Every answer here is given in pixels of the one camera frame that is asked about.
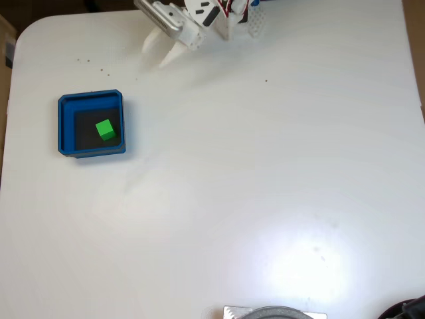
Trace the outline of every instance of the green block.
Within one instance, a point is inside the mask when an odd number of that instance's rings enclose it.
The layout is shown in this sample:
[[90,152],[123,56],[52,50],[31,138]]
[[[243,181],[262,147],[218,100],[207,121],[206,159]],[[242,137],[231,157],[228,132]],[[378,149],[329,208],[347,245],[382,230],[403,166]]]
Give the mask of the green block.
[[98,129],[100,137],[104,141],[110,140],[111,138],[115,138],[117,136],[109,120],[104,120],[100,123],[97,123],[96,128]]

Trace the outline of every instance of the white table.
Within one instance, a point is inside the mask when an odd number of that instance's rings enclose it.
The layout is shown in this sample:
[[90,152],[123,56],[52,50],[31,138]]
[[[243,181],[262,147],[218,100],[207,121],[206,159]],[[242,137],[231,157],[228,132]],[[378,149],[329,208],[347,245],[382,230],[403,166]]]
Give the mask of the white table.
[[[376,318],[425,293],[425,125],[400,1],[264,9],[258,41],[209,34],[162,69],[165,46],[141,55],[139,11],[21,35],[1,318],[218,319],[226,304]],[[57,100],[113,88],[127,152],[62,156]]]

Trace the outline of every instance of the blue tray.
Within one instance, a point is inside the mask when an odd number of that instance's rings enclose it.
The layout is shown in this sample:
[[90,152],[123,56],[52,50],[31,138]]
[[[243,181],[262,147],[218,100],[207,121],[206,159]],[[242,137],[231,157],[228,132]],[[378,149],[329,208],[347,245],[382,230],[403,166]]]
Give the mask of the blue tray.
[[[96,123],[110,120],[116,138],[104,141]],[[118,90],[68,94],[58,101],[58,150],[88,158],[126,151],[122,94]]]

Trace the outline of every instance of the cardboard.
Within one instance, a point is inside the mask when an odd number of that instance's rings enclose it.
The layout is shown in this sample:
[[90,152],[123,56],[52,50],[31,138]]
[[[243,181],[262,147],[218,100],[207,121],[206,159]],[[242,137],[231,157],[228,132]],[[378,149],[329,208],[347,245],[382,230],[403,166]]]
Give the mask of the cardboard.
[[403,0],[403,9],[425,121],[425,0]]
[[15,51],[16,30],[0,15],[0,178],[3,167],[7,103],[11,88],[13,53]]

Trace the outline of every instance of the circular base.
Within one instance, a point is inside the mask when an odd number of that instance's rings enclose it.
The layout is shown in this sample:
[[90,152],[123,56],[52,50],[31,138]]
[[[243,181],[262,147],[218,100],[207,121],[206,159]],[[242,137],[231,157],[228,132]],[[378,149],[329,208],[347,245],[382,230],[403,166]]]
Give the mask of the circular base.
[[311,319],[311,317],[299,310],[274,306],[256,309],[243,319]]

